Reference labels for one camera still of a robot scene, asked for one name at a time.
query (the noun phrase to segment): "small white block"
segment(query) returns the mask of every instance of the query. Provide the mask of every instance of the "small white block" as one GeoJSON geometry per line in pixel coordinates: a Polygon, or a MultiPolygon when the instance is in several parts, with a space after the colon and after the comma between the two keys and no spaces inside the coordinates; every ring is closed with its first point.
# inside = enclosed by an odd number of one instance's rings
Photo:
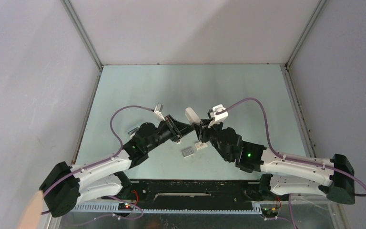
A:
{"type": "Polygon", "coordinates": [[[194,146],[196,146],[197,150],[200,150],[200,149],[207,148],[208,144],[206,142],[197,142],[196,144],[194,144],[194,146]]]}

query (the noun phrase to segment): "light blue table surface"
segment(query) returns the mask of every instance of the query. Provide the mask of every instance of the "light blue table surface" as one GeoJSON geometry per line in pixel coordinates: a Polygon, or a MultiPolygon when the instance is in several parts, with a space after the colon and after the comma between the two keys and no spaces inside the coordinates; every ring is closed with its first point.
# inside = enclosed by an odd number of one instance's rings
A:
{"type": "MultiPolygon", "coordinates": [[[[126,65],[105,66],[81,142],[77,164],[96,161],[113,154],[118,140],[109,128],[112,114],[127,105],[154,108],[164,105],[163,114],[188,123],[184,110],[192,107],[200,118],[215,105],[228,107],[246,97],[256,97],[264,105],[272,144],[276,150],[305,156],[301,135],[279,65],[126,65]]],[[[143,122],[158,121],[145,110],[131,108],[114,119],[114,130],[123,142],[127,132],[143,122]]],[[[262,111],[248,101],[229,112],[224,127],[232,127],[243,140],[267,145],[262,111]]],[[[149,159],[126,171],[135,179],[258,179],[225,162],[212,148],[183,158],[181,151],[194,147],[195,132],[177,145],[171,141],[149,153],[149,159]]]]}

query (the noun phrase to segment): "cable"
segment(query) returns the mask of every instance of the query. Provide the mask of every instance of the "cable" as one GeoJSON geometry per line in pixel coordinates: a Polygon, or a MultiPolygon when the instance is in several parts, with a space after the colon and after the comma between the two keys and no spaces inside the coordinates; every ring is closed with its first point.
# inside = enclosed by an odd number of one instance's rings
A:
{"type": "MultiPolygon", "coordinates": [[[[232,106],[230,106],[230,107],[226,108],[225,110],[220,111],[220,112],[217,112],[217,113],[215,113],[215,114],[216,114],[216,115],[220,115],[220,114],[222,114],[222,113],[225,113],[225,112],[227,112],[227,111],[229,111],[229,110],[233,109],[234,107],[238,106],[239,104],[241,104],[241,103],[243,103],[243,102],[245,102],[245,101],[248,101],[248,100],[253,100],[253,101],[257,102],[257,104],[259,104],[260,108],[262,109],[262,112],[263,112],[263,118],[264,118],[264,124],[265,124],[265,126],[266,126],[267,143],[268,143],[268,145],[269,145],[269,147],[270,147],[271,151],[274,153],[274,155],[275,155],[276,157],[280,158],[280,159],[283,159],[284,157],[283,157],[281,154],[279,154],[278,152],[276,152],[276,151],[274,150],[274,148],[273,148],[272,144],[271,144],[271,141],[270,141],[270,134],[269,134],[269,127],[268,127],[268,124],[267,124],[266,111],[265,111],[265,109],[264,109],[264,107],[263,107],[262,103],[261,103],[258,99],[256,99],[256,98],[252,98],[252,97],[245,98],[245,99],[243,99],[243,100],[241,100],[241,101],[239,101],[239,102],[237,102],[237,103],[233,104],[232,106]]],[[[291,157],[287,157],[287,156],[285,157],[285,160],[289,160],[289,161],[293,161],[293,162],[297,162],[297,163],[302,163],[302,164],[307,164],[307,165],[312,165],[312,166],[318,166],[318,167],[321,167],[321,166],[322,166],[322,164],[317,163],[317,162],[304,161],[304,160],[301,160],[301,159],[295,159],[295,158],[291,158],[291,157]]],[[[365,185],[361,180],[359,180],[359,179],[357,179],[356,177],[354,177],[353,175],[351,175],[351,174],[349,174],[349,173],[347,173],[347,172],[345,172],[345,171],[343,171],[343,170],[340,170],[340,169],[338,169],[338,168],[335,168],[335,167],[333,167],[333,166],[328,166],[328,165],[326,165],[326,166],[325,166],[325,168],[328,168],[328,169],[333,170],[333,171],[335,171],[335,172],[341,173],[341,174],[343,174],[343,175],[345,175],[345,176],[347,176],[347,177],[349,177],[349,178],[353,179],[355,182],[357,182],[359,185],[361,185],[361,186],[366,190],[366,185],[365,185]]],[[[366,197],[366,193],[365,193],[365,194],[358,194],[358,193],[355,193],[354,195],[355,195],[356,197],[366,197]]]]}
{"type": "Polygon", "coordinates": [[[295,221],[294,221],[294,214],[293,214],[293,208],[291,206],[291,197],[292,197],[292,194],[290,194],[288,196],[288,209],[290,209],[290,217],[291,217],[291,222],[293,224],[293,227],[294,229],[297,229],[296,225],[295,225],[295,221]]]}
{"type": "Polygon", "coordinates": [[[285,221],[287,221],[287,222],[291,223],[291,221],[290,221],[289,219],[284,218],[284,217],[267,218],[267,217],[263,216],[263,214],[262,214],[262,215],[259,215],[259,216],[260,216],[260,217],[262,217],[265,221],[267,221],[267,220],[277,220],[277,219],[282,219],[282,220],[285,220],[285,221]]]}
{"type": "Polygon", "coordinates": [[[117,219],[118,219],[118,220],[120,220],[120,219],[134,220],[134,219],[139,219],[139,218],[141,218],[141,217],[144,215],[144,211],[143,211],[139,206],[137,206],[137,205],[135,205],[135,204],[127,203],[126,201],[124,201],[124,200],[122,200],[122,199],[119,199],[119,198],[117,198],[117,197],[113,197],[113,196],[107,196],[107,197],[110,197],[110,198],[112,198],[112,199],[115,199],[115,200],[117,200],[117,201],[119,201],[119,202],[122,202],[122,203],[125,203],[125,204],[129,204],[129,205],[133,206],[134,208],[138,209],[138,210],[141,212],[141,214],[140,214],[139,216],[131,217],[131,218],[124,217],[124,216],[119,216],[119,215],[114,214],[114,213],[110,213],[110,214],[103,214],[103,215],[100,215],[100,216],[98,216],[98,217],[95,217],[95,218],[93,218],[93,219],[91,219],[91,220],[89,220],[89,221],[86,221],[86,222],[83,222],[83,223],[75,223],[75,224],[74,224],[74,223],[69,222],[67,215],[65,215],[65,220],[66,220],[66,222],[67,222],[69,225],[71,225],[71,226],[79,227],[79,226],[83,226],[83,225],[86,225],[86,224],[90,224],[90,223],[94,222],[94,221],[95,221],[95,220],[97,220],[97,219],[101,219],[101,218],[109,217],[109,216],[117,217],[117,219]]]}
{"type": "Polygon", "coordinates": [[[132,193],[135,193],[135,196],[137,197],[137,199],[136,199],[136,201],[135,201],[135,205],[137,205],[138,204],[138,200],[139,200],[139,198],[138,198],[138,193],[137,193],[137,191],[135,191],[135,190],[133,190],[132,191],[132,193]]]}
{"type": "Polygon", "coordinates": [[[280,209],[281,208],[281,200],[278,196],[276,198],[277,198],[278,202],[280,203],[280,206],[278,207],[280,209]]]}
{"type": "Polygon", "coordinates": [[[122,107],[122,108],[118,109],[118,110],[113,114],[112,118],[110,119],[110,129],[111,129],[112,133],[114,134],[114,136],[116,136],[116,138],[117,138],[117,139],[119,140],[119,142],[120,142],[120,148],[117,150],[117,152],[116,152],[115,154],[111,155],[111,156],[110,156],[110,157],[108,157],[108,158],[105,158],[105,159],[100,160],[100,161],[98,161],[98,162],[92,163],[92,164],[87,165],[87,166],[85,166],[85,167],[82,167],[82,168],[76,169],[75,171],[70,172],[70,173],[68,173],[67,175],[65,175],[65,176],[61,177],[61,178],[60,178],[60,179],[58,179],[56,182],[54,182],[54,184],[52,184],[52,185],[51,185],[51,186],[50,186],[50,187],[49,187],[49,188],[44,192],[44,196],[43,196],[43,197],[46,197],[46,195],[47,195],[49,192],[51,192],[51,190],[53,190],[53,188],[55,188],[59,183],[61,183],[62,181],[66,180],[66,179],[67,179],[67,178],[69,178],[70,176],[73,176],[74,174],[81,172],[81,171],[82,171],[82,169],[85,169],[85,170],[86,170],[86,169],[92,168],[92,167],[94,167],[94,166],[100,165],[100,164],[102,164],[102,163],[106,163],[106,162],[110,161],[113,157],[117,157],[117,156],[118,156],[118,154],[120,154],[120,152],[121,152],[121,150],[122,150],[122,140],[121,140],[121,138],[116,134],[116,132],[114,131],[112,123],[113,123],[113,119],[114,119],[114,117],[115,117],[115,116],[116,116],[120,111],[125,110],[125,109],[127,109],[127,108],[141,108],[141,109],[144,109],[144,110],[147,110],[147,111],[153,111],[151,108],[147,108],[147,107],[143,107],[143,106],[137,106],[137,105],[125,106],[125,107],[122,107]]]}

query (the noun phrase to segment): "white wall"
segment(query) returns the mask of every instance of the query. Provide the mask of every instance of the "white wall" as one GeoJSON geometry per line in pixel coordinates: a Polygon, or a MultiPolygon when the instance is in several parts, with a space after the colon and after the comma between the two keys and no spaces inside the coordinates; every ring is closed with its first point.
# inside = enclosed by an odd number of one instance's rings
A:
{"type": "Polygon", "coordinates": [[[103,64],[283,63],[319,0],[72,0],[103,64]]]}
{"type": "Polygon", "coordinates": [[[0,229],[70,162],[97,73],[59,0],[0,1],[0,229]]]}
{"type": "MultiPolygon", "coordinates": [[[[318,156],[346,155],[366,183],[366,0],[329,1],[291,74],[318,156]]],[[[345,210],[366,228],[366,198],[345,210]]]]}

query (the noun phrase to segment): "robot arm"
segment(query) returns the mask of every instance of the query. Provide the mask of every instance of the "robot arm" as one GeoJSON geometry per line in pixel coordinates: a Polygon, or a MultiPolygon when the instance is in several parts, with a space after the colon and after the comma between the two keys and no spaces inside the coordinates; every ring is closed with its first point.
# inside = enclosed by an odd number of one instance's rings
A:
{"type": "Polygon", "coordinates": [[[354,181],[333,170],[325,169],[325,166],[331,166],[354,175],[354,170],[345,156],[335,154],[332,159],[309,158],[281,152],[281,155],[284,155],[281,159],[268,147],[243,141],[242,136],[234,129],[223,129],[222,121],[228,116],[227,112],[218,114],[223,110],[225,108],[222,105],[213,107],[208,113],[209,119],[200,119],[192,108],[187,108],[185,114],[198,139],[201,142],[210,142],[225,161],[235,163],[236,167],[245,172],[268,173],[262,175],[260,192],[271,192],[275,195],[314,194],[326,196],[337,203],[355,203],[354,181]],[[321,166],[286,160],[286,157],[318,163],[321,166]]]}
{"type": "Polygon", "coordinates": [[[87,169],[84,169],[86,164],[57,164],[40,186],[43,192],[60,178],[77,170],[80,172],[60,182],[44,197],[52,216],[62,216],[76,204],[89,199],[130,193],[131,183],[123,171],[141,164],[151,150],[167,140],[179,142],[193,131],[191,125],[178,122],[170,115],[163,117],[161,111],[162,106],[156,106],[154,113],[161,120],[158,127],[152,123],[142,124],[131,140],[122,146],[122,151],[110,160],[99,160],[87,169]]]}
{"type": "Polygon", "coordinates": [[[218,114],[223,110],[225,108],[218,105],[210,110],[208,119],[200,119],[192,108],[187,108],[185,114],[190,122],[188,125],[176,121],[170,115],[164,117],[162,105],[158,104],[153,110],[160,121],[158,127],[152,123],[142,124],[130,141],[122,146],[118,155],[89,166],[68,166],[65,162],[57,164],[40,186],[40,190],[46,192],[59,179],[69,176],[44,197],[50,213],[53,217],[59,217],[72,210],[76,204],[89,199],[126,196],[130,193],[131,182],[123,171],[141,164],[151,150],[167,140],[179,143],[181,138],[193,130],[201,142],[210,142],[225,161],[235,163],[236,167],[245,172],[266,172],[260,180],[261,194],[316,194],[337,203],[354,204],[354,181],[325,169],[325,165],[328,165],[354,175],[345,156],[319,159],[282,153],[291,158],[319,162],[321,167],[285,160],[285,157],[278,158],[270,148],[243,141],[242,136],[230,127],[223,129],[223,121],[228,117],[227,112],[218,114]],[[288,176],[270,173],[284,173],[288,176]]]}

